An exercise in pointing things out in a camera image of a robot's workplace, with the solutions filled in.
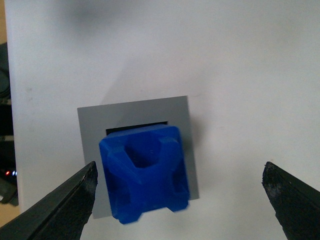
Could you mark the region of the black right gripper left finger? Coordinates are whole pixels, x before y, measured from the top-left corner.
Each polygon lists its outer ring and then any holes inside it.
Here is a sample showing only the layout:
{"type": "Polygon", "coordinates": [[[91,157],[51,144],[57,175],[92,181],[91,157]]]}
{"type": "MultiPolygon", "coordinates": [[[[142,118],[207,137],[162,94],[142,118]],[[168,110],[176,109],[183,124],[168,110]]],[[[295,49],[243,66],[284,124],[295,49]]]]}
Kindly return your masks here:
{"type": "Polygon", "coordinates": [[[79,240],[96,199],[98,170],[90,162],[0,229],[2,240],[79,240]]]}

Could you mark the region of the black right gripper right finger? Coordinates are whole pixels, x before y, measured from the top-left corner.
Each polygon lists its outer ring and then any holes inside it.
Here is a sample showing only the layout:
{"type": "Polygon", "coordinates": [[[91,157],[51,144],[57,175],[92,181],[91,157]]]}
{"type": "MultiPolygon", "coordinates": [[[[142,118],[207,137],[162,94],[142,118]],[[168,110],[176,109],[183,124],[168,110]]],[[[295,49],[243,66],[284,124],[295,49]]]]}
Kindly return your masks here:
{"type": "Polygon", "coordinates": [[[320,238],[320,192],[268,161],[262,186],[288,240],[320,238]]]}

